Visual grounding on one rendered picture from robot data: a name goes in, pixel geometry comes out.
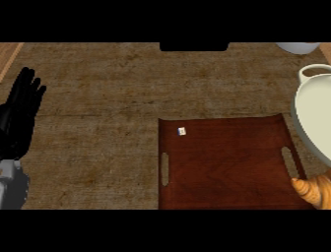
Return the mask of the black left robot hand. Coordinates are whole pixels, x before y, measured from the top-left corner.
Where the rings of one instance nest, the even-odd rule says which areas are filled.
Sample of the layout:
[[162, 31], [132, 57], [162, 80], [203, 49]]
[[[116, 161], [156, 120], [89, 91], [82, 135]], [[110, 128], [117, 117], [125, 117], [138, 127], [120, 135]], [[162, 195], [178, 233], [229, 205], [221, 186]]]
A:
[[0, 104], [0, 161], [18, 160], [27, 153], [43, 92], [35, 70], [24, 67], [6, 100]]

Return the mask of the cream pot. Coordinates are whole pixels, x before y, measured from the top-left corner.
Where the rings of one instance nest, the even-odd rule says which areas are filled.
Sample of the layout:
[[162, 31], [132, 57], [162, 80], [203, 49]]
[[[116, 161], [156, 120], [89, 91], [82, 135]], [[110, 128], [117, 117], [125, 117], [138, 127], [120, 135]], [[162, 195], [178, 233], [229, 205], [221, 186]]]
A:
[[306, 65], [289, 104], [295, 133], [317, 159], [331, 166], [331, 66]]

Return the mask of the brown wooden tray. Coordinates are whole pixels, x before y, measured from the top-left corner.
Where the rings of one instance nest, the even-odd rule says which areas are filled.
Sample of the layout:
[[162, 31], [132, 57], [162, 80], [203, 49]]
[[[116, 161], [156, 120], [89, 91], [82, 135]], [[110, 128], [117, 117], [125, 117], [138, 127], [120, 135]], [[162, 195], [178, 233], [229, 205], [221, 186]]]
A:
[[[177, 128], [186, 127], [186, 136]], [[157, 207], [196, 210], [308, 210], [297, 196], [282, 157], [292, 149], [283, 117], [159, 120]]]

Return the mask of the pale grey bowl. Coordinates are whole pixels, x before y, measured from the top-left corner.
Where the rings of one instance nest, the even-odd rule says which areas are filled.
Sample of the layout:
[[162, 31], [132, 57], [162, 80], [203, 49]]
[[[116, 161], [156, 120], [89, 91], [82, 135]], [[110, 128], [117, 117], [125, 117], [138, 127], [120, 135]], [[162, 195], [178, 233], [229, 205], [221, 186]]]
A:
[[304, 55], [316, 49], [319, 42], [277, 42], [276, 46], [291, 54]]

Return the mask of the black appliance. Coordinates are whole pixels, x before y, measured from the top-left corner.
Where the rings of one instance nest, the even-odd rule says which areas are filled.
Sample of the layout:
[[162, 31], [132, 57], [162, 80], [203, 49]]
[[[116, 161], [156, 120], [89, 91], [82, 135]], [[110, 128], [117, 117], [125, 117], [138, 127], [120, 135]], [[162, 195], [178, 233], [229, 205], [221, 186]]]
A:
[[229, 46], [227, 42], [218, 43], [186, 43], [186, 42], [160, 42], [159, 50], [166, 52], [187, 51], [224, 51]]

